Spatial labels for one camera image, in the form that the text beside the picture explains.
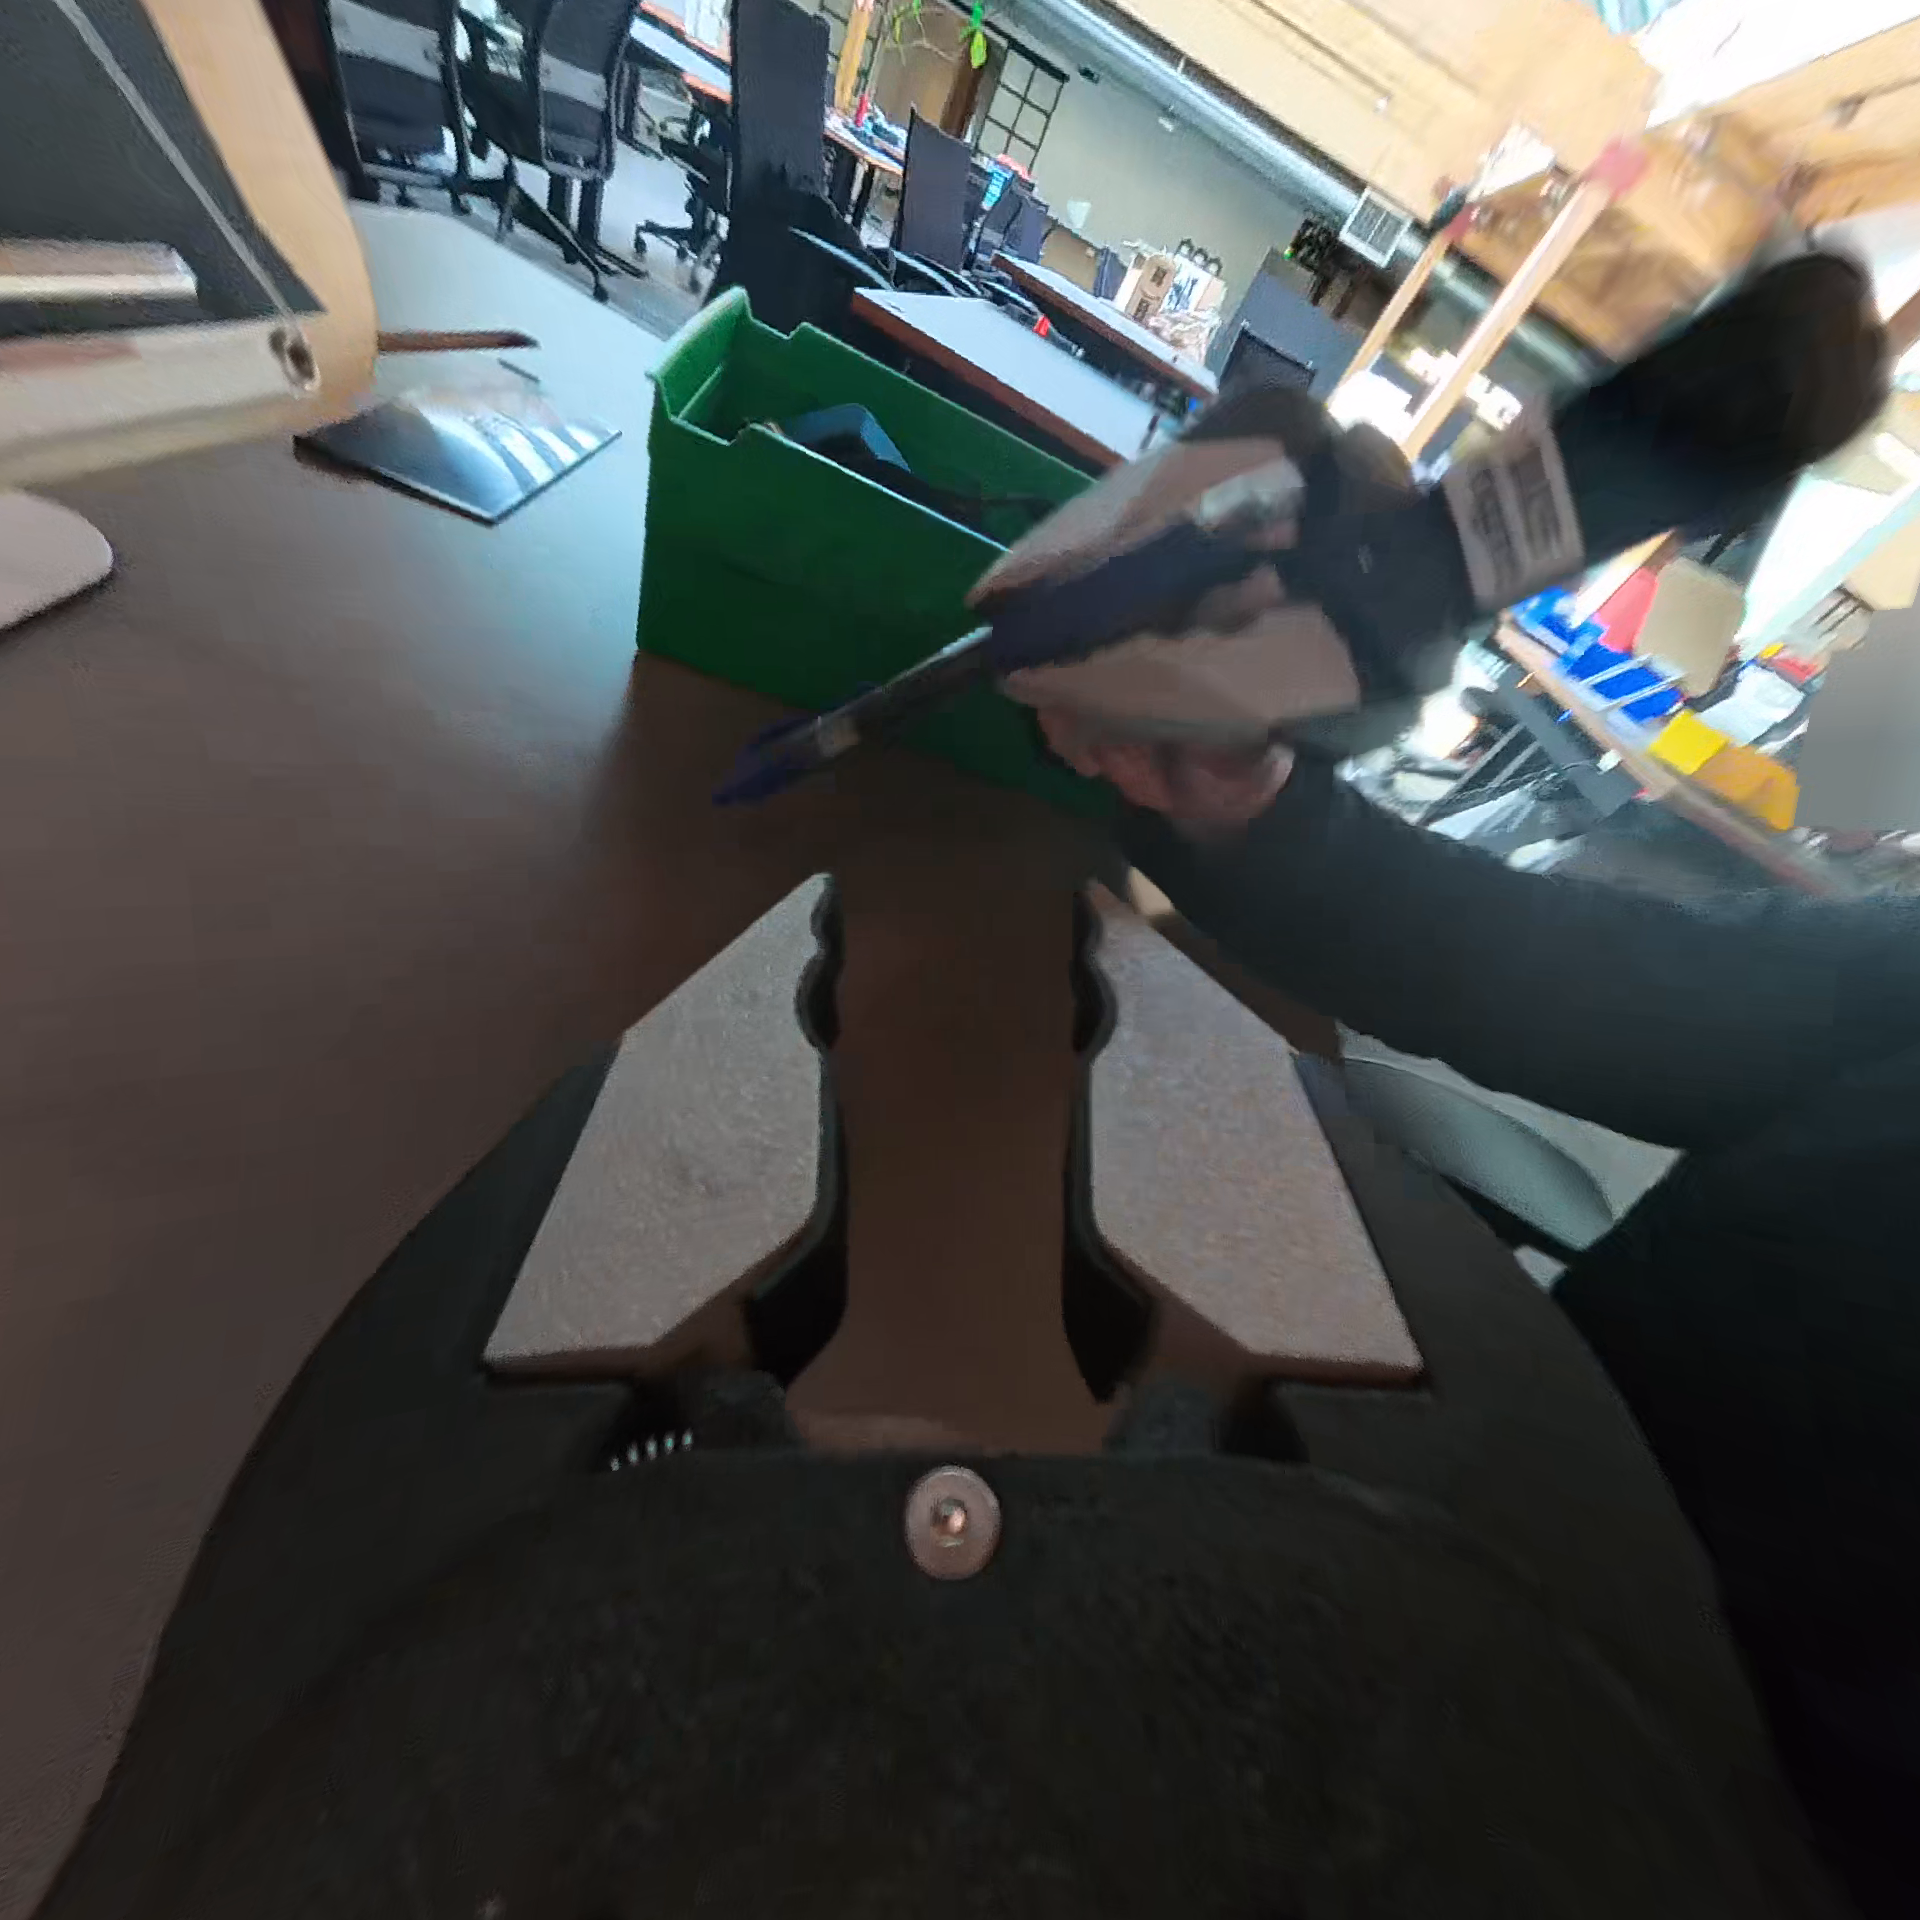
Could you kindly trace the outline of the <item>blue pouch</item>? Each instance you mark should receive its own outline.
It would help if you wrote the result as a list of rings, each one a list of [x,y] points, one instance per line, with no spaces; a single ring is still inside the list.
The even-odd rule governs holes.
[[[838,403],[777,421],[774,431],[784,441],[853,471],[915,473],[873,411],[857,403]]]

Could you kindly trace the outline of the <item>person's dark clothed body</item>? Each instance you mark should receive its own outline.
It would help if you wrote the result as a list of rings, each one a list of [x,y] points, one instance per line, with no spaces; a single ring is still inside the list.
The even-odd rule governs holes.
[[[1699,1149],[1553,1292],[1713,1562],[1816,1846],[1917,1916],[1917,1066]]]

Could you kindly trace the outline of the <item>person's right hand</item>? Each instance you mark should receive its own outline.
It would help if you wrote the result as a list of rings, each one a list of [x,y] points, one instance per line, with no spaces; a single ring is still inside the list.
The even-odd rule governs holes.
[[[1068,770],[1110,786],[1128,807],[1153,812],[1188,836],[1220,836],[1259,821],[1297,763],[1285,745],[1244,750],[1117,737],[1065,709],[1040,709],[1036,721]]]

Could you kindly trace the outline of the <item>person's right forearm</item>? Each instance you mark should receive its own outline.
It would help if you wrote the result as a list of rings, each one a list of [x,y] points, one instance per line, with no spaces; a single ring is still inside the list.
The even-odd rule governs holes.
[[[1690,1151],[1915,1052],[1915,900],[1666,900],[1513,870],[1297,758],[1240,831],[1123,804],[1128,857],[1242,970],[1484,1089]]]

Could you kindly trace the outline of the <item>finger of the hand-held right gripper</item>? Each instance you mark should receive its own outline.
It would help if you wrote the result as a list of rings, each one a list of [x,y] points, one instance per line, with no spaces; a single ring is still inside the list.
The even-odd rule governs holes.
[[[1281,603],[1224,626],[1148,631],[1091,657],[1003,675],[1016,703],[1092,737],[1248,750],[1360,709],[1360,673],[1330,618]]]
[[[1275,439],[1169,441],[1022,535],[968,594],[989,609],[1009,593],[1072,578],[1182,521],[1256,517],[1281,532],[1298,517],[1306,473]]]

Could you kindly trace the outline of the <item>blue storage bin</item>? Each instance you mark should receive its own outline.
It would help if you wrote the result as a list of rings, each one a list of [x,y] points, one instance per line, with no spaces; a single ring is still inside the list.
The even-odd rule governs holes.
[[[1676,675],[1613,646],[1600,619],[1578,612],[1573,590],[1538,593],[1516,603],[1508,618],[1522,635],[1548,650],[1563,678],[1584,689],[1600,710],[1658,727],[1682,709],[1685,693]]]

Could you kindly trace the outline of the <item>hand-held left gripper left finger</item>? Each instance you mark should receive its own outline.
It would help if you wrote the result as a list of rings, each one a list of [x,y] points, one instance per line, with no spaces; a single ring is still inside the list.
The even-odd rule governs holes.
[[[843,940],[814,873],[629,1029],[488,1340],[501,1377],[796,1381],[845,1307],[830,1089]]]

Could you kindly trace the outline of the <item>green plastic bin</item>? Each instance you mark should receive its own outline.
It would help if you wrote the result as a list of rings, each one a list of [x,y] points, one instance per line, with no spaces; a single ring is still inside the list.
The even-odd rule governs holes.
[[[853,471],[774,422],[873,411],[915,473]],[[977,626],[970,593],[1091,477],[849,343],[712,300],[665,345],[648,431],[635,646],[820,714]]]

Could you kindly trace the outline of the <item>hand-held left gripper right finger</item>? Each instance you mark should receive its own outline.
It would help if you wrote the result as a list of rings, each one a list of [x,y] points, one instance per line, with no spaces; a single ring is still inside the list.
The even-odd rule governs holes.
[[[1105,886],[1074,940],[1062,1319],[1091,1390],[1418,1386],[1291,1045]]]

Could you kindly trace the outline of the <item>black board book stand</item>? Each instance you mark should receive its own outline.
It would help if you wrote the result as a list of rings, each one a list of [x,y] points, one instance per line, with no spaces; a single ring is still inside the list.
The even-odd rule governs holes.
[[[2,629],[113,547],[42,486],[372,389],[369,262],[260,5],[2,5]]]

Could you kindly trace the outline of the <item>dark mouse pad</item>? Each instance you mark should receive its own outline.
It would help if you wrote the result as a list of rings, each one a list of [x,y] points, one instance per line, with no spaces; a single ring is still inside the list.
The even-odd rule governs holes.
[[[296,437],[296,450],[498,526],[619,439],[619,426],[558,403],[525,369],[501,365],[374,401]]]

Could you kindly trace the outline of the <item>blue ballpoint pen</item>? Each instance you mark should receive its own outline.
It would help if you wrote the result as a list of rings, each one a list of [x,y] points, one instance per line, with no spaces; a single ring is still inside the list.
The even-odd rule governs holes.
[[[836,707],[761,732],[714,803],[768,799],[977,685],[1030,667],[1077,665],[1146,634],[1182,634],[1204,599],[1277,558],[1275,545],[1257,545],[1244,530],[1177,521],[1098,565],[1002,593],[988,622],[941,651]]]

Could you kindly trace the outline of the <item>yellow storage bin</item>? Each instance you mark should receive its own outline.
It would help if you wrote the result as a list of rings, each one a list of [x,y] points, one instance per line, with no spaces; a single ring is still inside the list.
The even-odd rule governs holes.
[[[1649,754],[1749,821],[1777,831],[1795,827],[1802,793],[1795,767],[1722,734],[1699,714],[1669,716],[1651,739]]]

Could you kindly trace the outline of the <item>pale grey chair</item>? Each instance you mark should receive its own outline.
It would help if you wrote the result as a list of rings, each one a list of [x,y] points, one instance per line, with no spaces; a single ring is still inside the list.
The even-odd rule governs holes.
[[[1348,1046],[1354,1106],[1452,1186],[1516,1219],[1536,1246],[1584,1251],[1616,1222],[1592,1169],[1536,1117],[1512,1110],[1437,1063]]]

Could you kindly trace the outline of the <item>black office chair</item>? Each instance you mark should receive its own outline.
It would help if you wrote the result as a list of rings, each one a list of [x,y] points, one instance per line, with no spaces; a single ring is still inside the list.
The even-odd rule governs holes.
[[[886,277],[898,292],[988,300],[970,273],[971,146],[915,109]]]
[[[438,189],[465,218],[474,187],[453,2],[324,2],[323,29],[360,202]]]
[[[611,300],[611,277],[643,277],[600,238],[617,167],[617,73],[635,14],[635,2],[478,2],[451,14],[467,154],[498,164],[472,183],[493,210],[496,238],[517,223],[540,234],[588,277],[600,303]]]
[[[850,340],[854,292],[893,284],[827,195],[827,23],[788,2],[734,2],[730,35],[726,235],[712,297],[744,292],[774,332]]]

